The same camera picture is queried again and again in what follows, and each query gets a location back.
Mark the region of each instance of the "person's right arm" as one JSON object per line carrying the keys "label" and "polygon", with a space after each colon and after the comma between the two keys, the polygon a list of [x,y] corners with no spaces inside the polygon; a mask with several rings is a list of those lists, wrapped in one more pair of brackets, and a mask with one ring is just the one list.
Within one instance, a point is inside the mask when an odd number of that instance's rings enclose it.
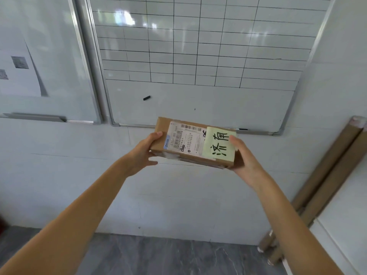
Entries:
{"label": "person's right arm", "polygon": [[244,166],[233,171],[258,195],[292,273],[343,274],[245,143],[233,136],[230,142],[244,161]]}

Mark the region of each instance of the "sticky note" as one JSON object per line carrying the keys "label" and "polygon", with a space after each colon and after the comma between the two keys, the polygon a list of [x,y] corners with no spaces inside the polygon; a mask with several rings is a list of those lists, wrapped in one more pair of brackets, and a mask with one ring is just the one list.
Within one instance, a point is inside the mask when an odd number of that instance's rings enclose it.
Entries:
{"label": "sticky note", "polygon": [[237,136],[237,133],[208,126],[202,155],[233,162],[236,148],[229,142],[230,135]]}

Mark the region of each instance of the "floor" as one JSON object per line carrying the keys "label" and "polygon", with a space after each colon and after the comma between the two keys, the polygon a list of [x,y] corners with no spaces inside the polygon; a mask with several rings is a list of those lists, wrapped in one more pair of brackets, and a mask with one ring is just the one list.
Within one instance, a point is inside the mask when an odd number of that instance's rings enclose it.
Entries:
{"label": "floor", "polygon": [[[39,229],[12,226],[0,237],[0,266]],[[78,275],[235,274],[285,275],[282,264],[269,266],[256,246],[95,234]]]}

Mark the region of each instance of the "person's left arm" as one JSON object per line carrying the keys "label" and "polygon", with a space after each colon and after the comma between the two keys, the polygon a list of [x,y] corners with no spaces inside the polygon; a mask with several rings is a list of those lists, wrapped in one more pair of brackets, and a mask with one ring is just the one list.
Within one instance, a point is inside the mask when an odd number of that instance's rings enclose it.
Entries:
{"label": "person's left arm", "polygon": [[146,166],[154,156],[150,145],[162,136],[152,133],[131,152],[118,159],[83,194],[20,249],[0,275],[74,274],[100,221],[126,178]]}

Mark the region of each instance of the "whiteboard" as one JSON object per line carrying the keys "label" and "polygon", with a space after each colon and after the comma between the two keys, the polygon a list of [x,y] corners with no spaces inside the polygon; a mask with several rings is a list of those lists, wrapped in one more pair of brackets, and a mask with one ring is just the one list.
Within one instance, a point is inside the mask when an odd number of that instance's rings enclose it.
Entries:
{"label": "whiteboard", "polygon": [[0,116],[101,122],[72,0],[0,0],[0,25],[21,30],[41,87],[41,97],[0,93]]}
{"label": "whiteboard", "polygon": [[113,123],[280,133],[334,1],[89,0]]}

